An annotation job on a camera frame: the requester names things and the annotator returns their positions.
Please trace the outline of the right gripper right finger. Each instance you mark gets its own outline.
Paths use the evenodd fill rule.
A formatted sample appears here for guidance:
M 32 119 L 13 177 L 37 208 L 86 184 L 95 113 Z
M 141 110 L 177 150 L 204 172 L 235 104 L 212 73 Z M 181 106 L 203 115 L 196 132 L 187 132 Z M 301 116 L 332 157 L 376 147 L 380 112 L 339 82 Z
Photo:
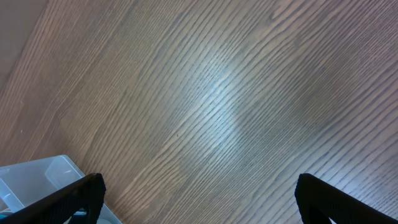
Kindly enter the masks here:
M 304 224 L 397 224 L 396 219 L 308 173 L 299 175 L 294 195 Z

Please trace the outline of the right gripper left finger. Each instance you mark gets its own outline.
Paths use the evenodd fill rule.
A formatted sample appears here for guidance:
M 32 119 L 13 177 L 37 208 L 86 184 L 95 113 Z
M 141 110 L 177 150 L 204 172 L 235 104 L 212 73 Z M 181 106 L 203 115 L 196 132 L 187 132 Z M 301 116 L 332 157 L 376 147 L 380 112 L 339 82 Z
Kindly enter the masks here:
M 103 176 L 92 173 L 1 219 L 1 224 L 96 224 L 105 193 Z

